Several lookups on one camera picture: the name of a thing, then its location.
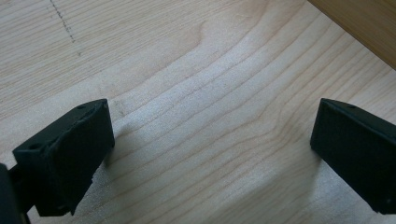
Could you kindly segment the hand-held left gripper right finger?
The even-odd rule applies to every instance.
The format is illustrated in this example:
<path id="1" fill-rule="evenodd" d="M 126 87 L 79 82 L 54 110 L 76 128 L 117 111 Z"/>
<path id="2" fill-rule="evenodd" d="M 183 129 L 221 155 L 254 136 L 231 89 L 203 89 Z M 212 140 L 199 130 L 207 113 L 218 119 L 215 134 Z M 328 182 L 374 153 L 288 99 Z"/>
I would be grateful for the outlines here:
<path id="1" fill-rule="evenodd" d="M 396 125 L 323 98 L 310 146 L 374 211 L 396 215 Z"/>

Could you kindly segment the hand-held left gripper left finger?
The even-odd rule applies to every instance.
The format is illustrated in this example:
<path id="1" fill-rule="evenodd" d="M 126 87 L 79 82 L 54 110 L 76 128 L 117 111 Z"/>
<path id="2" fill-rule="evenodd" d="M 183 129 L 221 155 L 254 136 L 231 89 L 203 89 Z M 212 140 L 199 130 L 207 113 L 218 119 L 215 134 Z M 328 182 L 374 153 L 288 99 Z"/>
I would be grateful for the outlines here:
<path id="1" fill-rule="evenodd" d="M 106 99 L 78 105 L 13 150 L 19 204 L 42 217 L 73 214 L 115 139 Z"/>

